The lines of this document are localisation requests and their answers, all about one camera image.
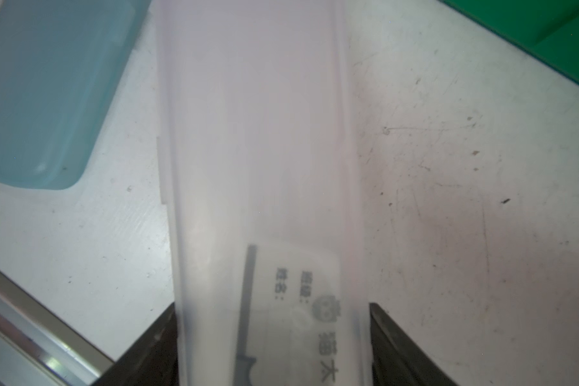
light blue plastic container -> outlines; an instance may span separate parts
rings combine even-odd
[[[43,189],[77,182],[150,1],[4,1],[0,182]]]

black line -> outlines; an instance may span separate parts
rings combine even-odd
[[[247,336],[249,335],[249,316],[251,315],[251,295],[255,274],[255,255],[257,247],[253,244],[247,248],[247,260],[244,264],[243,293],[240,299],[240,320],[238,322],[238,343],[236,355],[246,355]]]

scratched white surface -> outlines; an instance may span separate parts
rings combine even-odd
[[[579,385],[579,87],[435,0],[347,22],[371,300],[460,385]],[[114,358],[172,298],[154,56],[82,181],[0,185],[0,268]]]

